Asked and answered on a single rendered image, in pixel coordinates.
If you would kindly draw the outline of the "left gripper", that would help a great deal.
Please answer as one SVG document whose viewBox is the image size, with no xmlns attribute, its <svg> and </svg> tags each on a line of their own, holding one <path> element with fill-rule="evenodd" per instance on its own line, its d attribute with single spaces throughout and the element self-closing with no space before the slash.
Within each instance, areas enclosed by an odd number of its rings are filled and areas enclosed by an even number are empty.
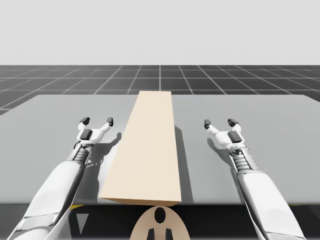
<svg viewBox="0 0 320 240">
<path fill-rule="evenodd" d="M 79 121 L 77 126 L 78 134 L 76 137 L 75 145 L 82 144 L 82 145 L 95 145 L 99 143 L 104 134 L 107 133 L 110 128 L 114 125 L 114 120 L 112 117 L 109 117 L 100 129 L 89 129 L 86 126 L 90 122 L 90 117 L 84 117 Z"/>
</svg>

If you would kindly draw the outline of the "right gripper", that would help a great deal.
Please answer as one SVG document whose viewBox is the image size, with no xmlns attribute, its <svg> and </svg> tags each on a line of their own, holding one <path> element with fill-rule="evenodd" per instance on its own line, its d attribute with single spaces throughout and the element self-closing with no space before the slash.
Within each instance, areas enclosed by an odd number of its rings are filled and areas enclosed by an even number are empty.
<svg viewBox="0 0 320 240">
<path fill-rule="evenodd" d="M 230 131 L 219 131 L 209 119 L 204 120 L 204 128 L 212 136 L 215 135 L 218 145 L 223 149 L 232 152 L 233 150 L 244 148 L 244 137 L 242 136 L 242 128 L 239 122 L 233 118 L 229 118 L 227 122 L 231 127 Z"/>
</svg>

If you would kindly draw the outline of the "tall board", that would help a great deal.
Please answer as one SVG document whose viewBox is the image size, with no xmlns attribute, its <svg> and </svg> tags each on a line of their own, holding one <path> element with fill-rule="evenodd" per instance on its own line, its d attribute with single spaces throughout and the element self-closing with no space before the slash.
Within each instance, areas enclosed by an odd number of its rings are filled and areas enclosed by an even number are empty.
<svg viewBox="0 0 320 240">
<path fill-rule="evenodd" d="M 182 201 L 170 91 L 139 92 L 99 197 L 149 206 Z"/>
</svg>

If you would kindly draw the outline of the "tan robot part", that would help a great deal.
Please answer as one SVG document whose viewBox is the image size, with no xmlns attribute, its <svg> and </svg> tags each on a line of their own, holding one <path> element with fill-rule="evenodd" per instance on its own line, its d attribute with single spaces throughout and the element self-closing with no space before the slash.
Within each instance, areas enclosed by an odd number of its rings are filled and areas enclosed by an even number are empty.
<svg viewBox="0 0 320 240">
<path fill-rule="evenodd" d="M 129 240 L 191 240 L 180 216 L 166 206 L 154 206 L 137 220 Z"/>
</svg>

